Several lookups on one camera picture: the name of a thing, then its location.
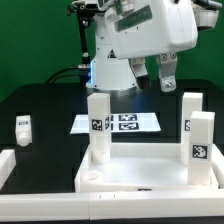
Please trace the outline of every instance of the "white pillar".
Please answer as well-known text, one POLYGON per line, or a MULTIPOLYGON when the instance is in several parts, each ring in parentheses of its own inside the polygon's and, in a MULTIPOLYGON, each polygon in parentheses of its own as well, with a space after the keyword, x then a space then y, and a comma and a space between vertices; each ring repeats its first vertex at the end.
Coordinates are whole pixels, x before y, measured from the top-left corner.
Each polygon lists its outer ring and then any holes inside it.
POLYGON ((202 93, 184 93, 182 99, 182 124, 181 124, 181 162, 188 164, 189 136, 191 129, 191 115, 193 111, 202 110, 202 93))
POLYGON ((90 149, 93 161, 98 164, 110 161, 110 114, 109 94, 93 93, 88 97, 90 149))
POLYGON ((191 116, 188 183, 210 185, 215 113, 193 112, 191 116))
POLYGON ((15 152, 6 149, 0 153, 0 190, 16 165, 15 152))

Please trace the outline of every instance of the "white robot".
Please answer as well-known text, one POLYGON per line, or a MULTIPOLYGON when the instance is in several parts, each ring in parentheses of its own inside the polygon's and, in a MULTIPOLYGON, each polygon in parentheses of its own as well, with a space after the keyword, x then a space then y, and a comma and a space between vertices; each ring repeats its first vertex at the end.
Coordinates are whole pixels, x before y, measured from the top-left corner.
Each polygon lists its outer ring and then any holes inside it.
MULTIPOLYGON (((209 0, 77 0, 72 6, 69 13, 79 15, 81 29, 96 23, 87 89, 117 96, 150 87, 145 57, 153 55, 161 90, 175 90, 176 52, 195 47, 198 31, 214 28, 222 8, 209 0)), ((83 44, 84 31, 80 34, 83 44)))

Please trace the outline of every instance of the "white paper sheet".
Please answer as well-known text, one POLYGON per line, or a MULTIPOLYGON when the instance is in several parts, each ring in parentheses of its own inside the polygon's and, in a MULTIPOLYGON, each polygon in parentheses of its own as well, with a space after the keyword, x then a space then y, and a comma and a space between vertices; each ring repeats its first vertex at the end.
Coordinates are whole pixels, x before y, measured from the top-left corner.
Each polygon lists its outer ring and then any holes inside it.
MULTIPOLYGON (((111 114, 111 132, 158 132, 155 113, 111 114)), ((89 133, 88 115, 76 115, 70 134, 89 133)))

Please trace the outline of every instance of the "white block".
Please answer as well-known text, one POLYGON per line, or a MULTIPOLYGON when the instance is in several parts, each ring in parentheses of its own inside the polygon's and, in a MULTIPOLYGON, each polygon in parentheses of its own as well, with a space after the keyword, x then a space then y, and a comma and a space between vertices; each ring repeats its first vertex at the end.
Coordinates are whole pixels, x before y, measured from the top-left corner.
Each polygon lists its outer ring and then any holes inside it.
POLYGON ((3 150, 0 154, 0 189, 16 165, 14 150, 3 150))
POLYGON ((32 143, 30 115, 16 117, 16 141, 18 145, 27 146, 32 143))
POLYGON ((181 162, 188 164, 190 118, 193 111, 202 110, 202 93, 184 93, 182 99, 182 124, 181 124, 181 162))
POLYGON ((127 219, 223 216, 224 190, 127 192, 127 219))
POLYGON ((104 164, 110 159, 110 94, 94 93, 88 97, 89 139, 93 161, 104 164))
POLYGON ((191 116, 188 182, 210 185, 215 114, 193 112, 191 116))
POLYGON ((88 114, 90 117, 105 118, 110 113, 110 94, 93 93, 88 97, 88 114))
POLYGON ((1 195, 0 221, 89 220, 89 194, 1 195))

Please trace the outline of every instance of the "black surface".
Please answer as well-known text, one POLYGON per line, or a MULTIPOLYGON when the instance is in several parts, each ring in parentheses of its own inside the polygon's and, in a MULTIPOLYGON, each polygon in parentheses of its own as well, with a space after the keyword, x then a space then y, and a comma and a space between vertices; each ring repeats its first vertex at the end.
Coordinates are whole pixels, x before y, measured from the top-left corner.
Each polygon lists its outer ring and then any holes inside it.
MULTIPOLYGON (((204 93, 203 109, 216 113, 214 143, 223 151, 224 92, 203 80, 178 81, 177 90, 171 94, 161 93, 154 82, 151 89, 137 95, 112 98, 112 113, 156 112, 162 129, 160 133, 113 134, 113 141, 180 142, 181 101, 184 92, 204 93)), ((15 170, 0 194, 74 191, 74 177, 89 139, 87 134, 70 135, 69 132, 75 115, 87 114, 86 100, 85 89, 79 88, 77 84, 35 84, 20 87, 0 104, 0 151, 6 148, 15 149, 17 161, 15 170), (22 114, 31 114, 32 117, 33 144, 27 147, 16 145, 15 121, 16 116, 22 114)), ((224 218, 110 221, 115 222, 223 223, 224 218)))

